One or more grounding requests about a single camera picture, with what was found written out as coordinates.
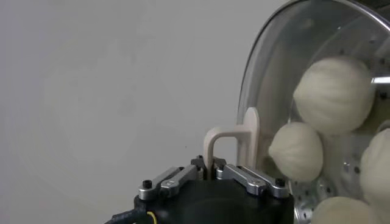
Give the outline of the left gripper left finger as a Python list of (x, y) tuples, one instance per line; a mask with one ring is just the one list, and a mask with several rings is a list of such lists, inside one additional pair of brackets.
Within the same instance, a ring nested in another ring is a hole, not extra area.
[(152, 180), (144, 180), (138, 188), (140, 200), (155, 200), (159, 195), (173, 197), (189, 181), (203, 180), (205, 176), (203, 156), (198, 155), (186, 167), (171, 167)]

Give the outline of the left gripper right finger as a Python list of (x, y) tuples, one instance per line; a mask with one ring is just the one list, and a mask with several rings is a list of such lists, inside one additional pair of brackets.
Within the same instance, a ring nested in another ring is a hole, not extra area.
[(260, 196), (267, 192), (275, 198), (289, 197), (289, 190), (284, 179), (273, 178), (247, 166), (227, 164), (224, 159), (216, 157), (214, 157), (213, 167), (216, 179), (234, 180), (251, 195)]

